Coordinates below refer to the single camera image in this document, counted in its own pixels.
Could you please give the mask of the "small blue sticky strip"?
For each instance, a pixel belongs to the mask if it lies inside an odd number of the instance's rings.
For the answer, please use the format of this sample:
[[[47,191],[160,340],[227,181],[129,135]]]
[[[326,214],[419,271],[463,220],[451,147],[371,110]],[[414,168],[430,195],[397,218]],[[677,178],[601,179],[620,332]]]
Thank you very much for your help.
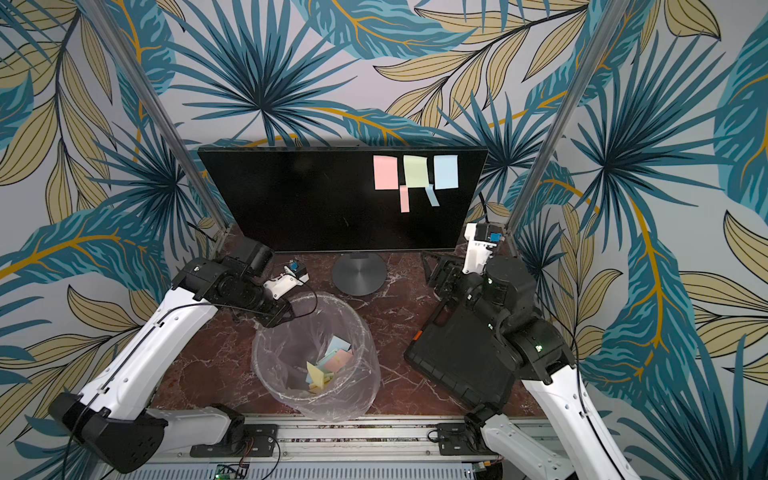
[[[432,184],[429,184],[429,185],[428,185],[428,186],[425,188],[425,192],[426,192],[426,194],[427,194],[427,197],[428,197],[428,200],[429,200],[429,203],[430,203],[430,205],[431,205],[433,208],[439,207],[439,206],[440,206],[440,204],[439,204],[439,201],[438,201],[438,199],[437,199],[437,196],[436,196],[436,193],[435,193],[435,190],[434,190],[434,186],[433,186]]]

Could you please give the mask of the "large blue sticky note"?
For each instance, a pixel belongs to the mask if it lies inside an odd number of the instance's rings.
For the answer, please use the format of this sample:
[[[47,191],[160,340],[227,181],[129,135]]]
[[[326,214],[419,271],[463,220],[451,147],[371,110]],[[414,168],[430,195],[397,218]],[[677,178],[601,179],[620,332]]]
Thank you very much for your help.
[[[436,190],[459,187],[458,156],[435,155],[433,157],[434,188]]]

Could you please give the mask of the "large green sticky note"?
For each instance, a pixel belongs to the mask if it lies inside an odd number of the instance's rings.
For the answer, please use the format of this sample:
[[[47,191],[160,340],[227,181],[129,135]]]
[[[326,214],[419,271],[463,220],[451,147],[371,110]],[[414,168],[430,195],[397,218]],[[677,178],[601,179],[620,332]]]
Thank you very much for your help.
[[[426,188],[429,186],[427,158],[417,155],[403,156],[405,182],[408,188]]]

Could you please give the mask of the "large pink sticky note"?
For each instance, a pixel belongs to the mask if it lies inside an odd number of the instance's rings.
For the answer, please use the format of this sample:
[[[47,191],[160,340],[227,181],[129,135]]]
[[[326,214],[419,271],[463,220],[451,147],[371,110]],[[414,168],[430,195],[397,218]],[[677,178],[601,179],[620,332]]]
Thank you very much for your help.
[[[374,188],[379,191],[398,190],[398,159],[394,156],[375,155],[373,157]]]

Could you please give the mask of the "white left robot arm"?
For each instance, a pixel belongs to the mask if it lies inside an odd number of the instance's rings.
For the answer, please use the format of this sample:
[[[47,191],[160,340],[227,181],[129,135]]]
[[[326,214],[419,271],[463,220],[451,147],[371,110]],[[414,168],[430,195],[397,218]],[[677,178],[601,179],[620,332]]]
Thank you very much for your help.
[[[304,285],[304,264],[292,260],[263,283],[274,253],[244,239],[219,259],[197,257],[174,276],[151,318],[109,365],[77,393],[60,393],[50,416],[78,444],[114,471],[129,474],[155,454],[193,453],[246,458],[255,439],[242,414],[213,405],[197,410],[155,410],[151,397],[176,357],[221,309],[253,315],[265,328],[294,319],[286,294]]]

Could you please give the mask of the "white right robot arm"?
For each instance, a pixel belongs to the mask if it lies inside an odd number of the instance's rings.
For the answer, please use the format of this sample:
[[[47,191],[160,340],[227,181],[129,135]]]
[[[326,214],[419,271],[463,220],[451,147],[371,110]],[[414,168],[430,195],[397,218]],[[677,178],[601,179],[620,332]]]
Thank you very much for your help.
[[[423,253],[421,261],[439,303],[404,358],[468,410],[463,423],[439,428],[442,454],[495,454],[528,479],[637,478],[589,397],[577,358],[535,308],[525,265],[493,256],[465,273],[454,255]],[[542,409],[563,454],[504,413],[515,383]]]

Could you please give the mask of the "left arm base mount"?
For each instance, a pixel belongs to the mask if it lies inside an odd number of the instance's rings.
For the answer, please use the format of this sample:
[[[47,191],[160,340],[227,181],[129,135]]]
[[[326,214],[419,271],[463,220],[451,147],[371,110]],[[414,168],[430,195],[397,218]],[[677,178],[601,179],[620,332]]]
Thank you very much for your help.
[[[275,453],[277,424],[243,424],[230,428],[214,445],[194,445],[192,458],[267,458]]]

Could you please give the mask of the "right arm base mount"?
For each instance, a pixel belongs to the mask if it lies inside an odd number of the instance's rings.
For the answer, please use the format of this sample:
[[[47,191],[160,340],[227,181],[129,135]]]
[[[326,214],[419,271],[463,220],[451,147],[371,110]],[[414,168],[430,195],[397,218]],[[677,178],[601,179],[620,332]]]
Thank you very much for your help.
[[[480,432],[465,423],[440,423],[427,433],[427,440],[438,446],[441,456],[494,455]]]

